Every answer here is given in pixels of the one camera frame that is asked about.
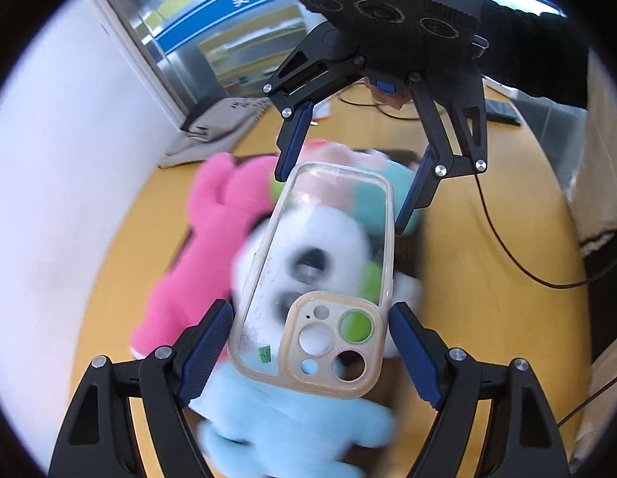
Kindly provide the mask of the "person's right hand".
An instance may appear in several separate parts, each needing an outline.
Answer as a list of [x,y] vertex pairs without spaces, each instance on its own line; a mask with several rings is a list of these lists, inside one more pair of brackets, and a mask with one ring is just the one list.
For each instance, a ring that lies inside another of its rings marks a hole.
[[371,92],[373,99],[380,104],[387,105],[396,110],[401,110],[404,105],[412,102],[412,97],[408,93],[386,93],[374,85],[369,78],[364,78],[363,83]]

